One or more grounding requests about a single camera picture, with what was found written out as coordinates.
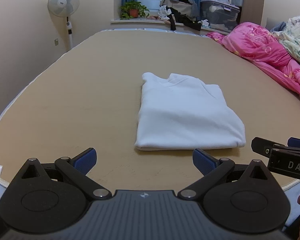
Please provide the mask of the white shirt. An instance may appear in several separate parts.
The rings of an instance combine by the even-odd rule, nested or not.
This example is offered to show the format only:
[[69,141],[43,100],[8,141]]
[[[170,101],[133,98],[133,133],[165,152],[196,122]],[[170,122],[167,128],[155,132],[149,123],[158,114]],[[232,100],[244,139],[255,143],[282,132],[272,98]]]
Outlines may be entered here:
[[219,150],[244,147],[245,127],[227,106],[219,85],[172,73],[144,73],[135,147],[155,150]]

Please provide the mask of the pile of dark clothes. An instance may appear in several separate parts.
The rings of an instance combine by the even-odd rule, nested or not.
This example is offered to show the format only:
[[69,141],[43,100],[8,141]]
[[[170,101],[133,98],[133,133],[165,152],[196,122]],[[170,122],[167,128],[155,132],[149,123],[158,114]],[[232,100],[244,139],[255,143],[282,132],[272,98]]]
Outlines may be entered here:
[[158,12],[158,19],[169,22],[171,30],[175,31],[176,23],[196,31],[202,27],[199,19],[199,9],[194,0],[161,0]]

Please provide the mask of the blue striped bed sheet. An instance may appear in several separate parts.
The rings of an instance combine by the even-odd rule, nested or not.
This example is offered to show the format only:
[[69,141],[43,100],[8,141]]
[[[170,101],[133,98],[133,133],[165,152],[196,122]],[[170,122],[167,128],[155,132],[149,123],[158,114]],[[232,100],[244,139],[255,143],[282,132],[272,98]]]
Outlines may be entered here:
[[[0,199],[5,192],[9,183],[0,178]],[[290,215],[286,221],[285,229],[292,225],[292,223],[300,216],[300,205],[297,199],[300,196],[300,180],[293,181],[292,183],[282,188],[289,199],[291,205]]]

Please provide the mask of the pink floral quilt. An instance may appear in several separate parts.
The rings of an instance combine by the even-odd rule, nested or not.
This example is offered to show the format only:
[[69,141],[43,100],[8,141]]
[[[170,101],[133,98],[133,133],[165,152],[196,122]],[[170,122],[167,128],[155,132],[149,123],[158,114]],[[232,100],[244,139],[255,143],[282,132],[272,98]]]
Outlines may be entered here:
[[207,37],[250,61],[281,86],[300,96],[300,64],[266,28],[244,22],[228,35],[211,32]]

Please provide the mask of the light green floral blanket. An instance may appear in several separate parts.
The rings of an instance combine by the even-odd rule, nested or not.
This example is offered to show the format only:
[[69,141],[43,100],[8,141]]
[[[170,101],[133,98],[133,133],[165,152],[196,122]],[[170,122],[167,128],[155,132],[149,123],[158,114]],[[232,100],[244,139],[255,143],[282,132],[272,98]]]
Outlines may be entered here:
[[289,54],[300,63],[300,16],[289,18],[270,31]]

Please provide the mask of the clear plastic storage bin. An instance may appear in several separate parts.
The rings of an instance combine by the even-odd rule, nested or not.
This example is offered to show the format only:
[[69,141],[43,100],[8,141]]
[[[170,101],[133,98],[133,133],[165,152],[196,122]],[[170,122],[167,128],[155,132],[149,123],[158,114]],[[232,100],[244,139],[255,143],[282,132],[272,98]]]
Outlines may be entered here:
[[231,32],[237,25],[241,12],[239,7],[228,0],[201,0],[200,12],[203,20],[207,20],[212,29]]

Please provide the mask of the potted green plant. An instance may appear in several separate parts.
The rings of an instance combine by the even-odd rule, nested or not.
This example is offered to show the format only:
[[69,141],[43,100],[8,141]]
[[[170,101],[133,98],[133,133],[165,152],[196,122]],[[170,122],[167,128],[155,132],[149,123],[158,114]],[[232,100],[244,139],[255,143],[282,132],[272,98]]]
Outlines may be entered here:
[[135,18],[147,18],[149,16],[148,8],[141,2],[125,2],[120,7],[120,19],[130,20]]

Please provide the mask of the white standing fan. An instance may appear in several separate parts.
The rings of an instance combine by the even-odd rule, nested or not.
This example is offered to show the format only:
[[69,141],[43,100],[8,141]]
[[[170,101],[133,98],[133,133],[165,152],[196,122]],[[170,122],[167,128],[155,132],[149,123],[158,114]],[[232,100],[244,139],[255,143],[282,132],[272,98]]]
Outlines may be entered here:
[[73,15],[79,8],[79,0],[48,0],[47,8],[54,16],[65,18],[66,31],[68,34],[69,50],[73,48],[72,22]]

